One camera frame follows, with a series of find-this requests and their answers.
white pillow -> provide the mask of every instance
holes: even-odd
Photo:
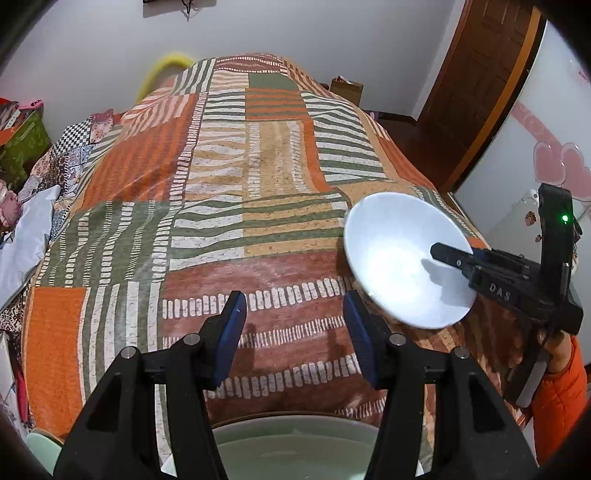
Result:
[[[60,186],[55,185],[23,204],[13,240],[0,250],[0,312],[26,285],[45,255],[53,204],[59,194]]]

hand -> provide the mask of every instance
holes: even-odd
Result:
[[[546,332],[544,330],[538,332],[540,345],[544,341],[545,336]],[[544,348],[552,354],[552,360],[550,360],[547,368],[549,374],[560,373],[568,366],[570,357],[573,354],[573,344],[568,333],[558,332],[552,338],[548,339]]]

orange jacket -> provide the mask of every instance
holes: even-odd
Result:
[[[569,364],[557,374],[545,374],[531,402],[540,465],[556,451],[585,408],[587,375],[579,342],[574,336],[571,341]]]

white bowl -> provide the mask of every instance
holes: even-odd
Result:
[[[353,275],[397,320],[441,329],[474,303],[476,292],[462,273],[431,257],[436,242],[472,253],[460,229],[433,205],[403,193],[374,193],[351,209],[344,237]]]
[[[286,415],[224,425],[213,436],[230,480],[363,480],[378,429],[322,415]],[[162,471],[176,476],[172,455]]]

patchwork quilt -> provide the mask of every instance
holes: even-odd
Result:
[[[231,290],[249,311],[229,378],[206,393],[212,423],[306,411],[379,424],[386,392],[363,380],[342,317],[355,281],[347,211],[368,194],[403,192],[483,245],[380,125],[272,54],[196,63],[72,162],[76,191],[33,278],[23,338],[34,417],[58,436],[124,346],[170,346]],[[513,330],[498,306],[478,298],[441,331],[390,321],[426,348],[466,345],[500,388]],[[426,398],[428,468],[434,390]],[[163,388],[155,403],[164,459]]]

